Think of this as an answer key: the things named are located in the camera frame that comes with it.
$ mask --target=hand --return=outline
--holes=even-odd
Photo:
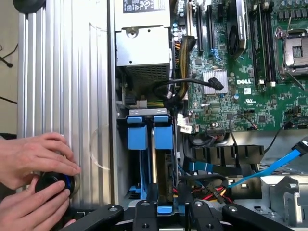
[[[24,191],[6,197],[0,204],[0,230],[5,231],[48,231],[63,216],[69,206],[68,189],[63,190],[64,182],[59,181],[35,193],[38,181],[34,177]]]
[[[17,189],[32,181],[33,171],[53,171],[74,176],[80,173],[80,167],[75,163],[66,139],[55,132],[0,141],[0,182]]]

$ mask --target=motherboard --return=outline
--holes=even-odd
[[[185,35],[197,39],[190,78],[215,76],[224,85],[215,91],[190,84],[193,133],[226,131],[234,114],[249,117],[258,130],[308,116],[308,0],[179,0],[175,10],[175,44]],[[256,129],[245,119],[234,117],[234,123],[234,131]]]

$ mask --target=warning label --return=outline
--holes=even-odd
[[[123,13],[162,11],[165,0],[123,0]]]

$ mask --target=green circuit board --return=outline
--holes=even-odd
[[[220,2],[213,0],[213,15],[217,15],[217,5]],[[278,16],[281,9],[281,0],[274,2],[274,10],[271,13],[272,33],[274,35],[276,28],[281,27],[287,30],[288,20],[279,20]],[[246,2],[246,12],[253,8],[251,2]],[[206,10],[203,14],[203,31],[206,31]],[[202,55],[198,52],[197,45],[191,51],[190,72],[196,79],[204,80],[203,74],[213,70],[222,70],[227,72],[228,93],[205,94],[204,87],[196,84],[190,84],[188,91],[189,99],[189,119],[193,129],[205,131],[209,129],[228,130],[229,120],[236,113],[246,112],[246,116],[253,120],[258,130],[278,130],[284,122],[292,116],[308,116],[308,91],[304,91],[296,85],[291,78],[281,80],[277,71],[277,82],[275,87],[269,85],[256,85],[255,73],[253,69],[252,42],[249,27],[247,25],[247,49],[237,59],[233,59],[228,54],[227,38],[227,18],[221,23],[214,20],[214,42],[215,48],[219,52],[220,59],[210,57],[209,50],[205,48]],[[292,20],[290,29],[306,28],[308,29],[308,18]],[[193,33],[196,33],[196,21],[193,20]],[[207,47],[207,33],[204,36],[205,47]],[[277,43],[277,54],[275,57],[282,60],[283,44]],[[298,78],[299,82],[308,89],[308,74]],[[294,114],[287,115],[286,112],[294,110]],[[251,127],[245,119],[234,119],[234,131],[247,131]],[[305,126],[294,126],[290,129],[303,129]]]

